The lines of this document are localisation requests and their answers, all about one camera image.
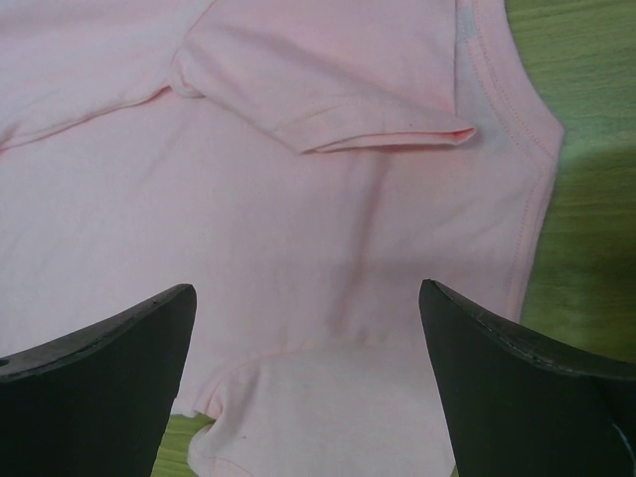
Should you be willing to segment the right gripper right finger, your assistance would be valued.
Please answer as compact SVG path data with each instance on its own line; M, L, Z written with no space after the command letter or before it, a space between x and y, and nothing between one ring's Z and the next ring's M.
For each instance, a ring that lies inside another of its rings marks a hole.
M635 366L502 318L433 280L419 309L462 476L632 476Z

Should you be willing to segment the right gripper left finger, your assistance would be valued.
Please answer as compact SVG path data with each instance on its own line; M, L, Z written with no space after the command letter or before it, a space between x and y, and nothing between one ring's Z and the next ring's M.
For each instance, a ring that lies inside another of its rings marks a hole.
M177 285L2 358L2 475L150 475L196 309L195 288Z

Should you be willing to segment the pink t shirt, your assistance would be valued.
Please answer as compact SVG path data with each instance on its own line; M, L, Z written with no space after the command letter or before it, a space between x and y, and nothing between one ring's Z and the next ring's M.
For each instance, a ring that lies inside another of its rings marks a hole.
M201 476L447 476L418 310L520 316L563 129L501 1L5 1L1 350L175 283Z

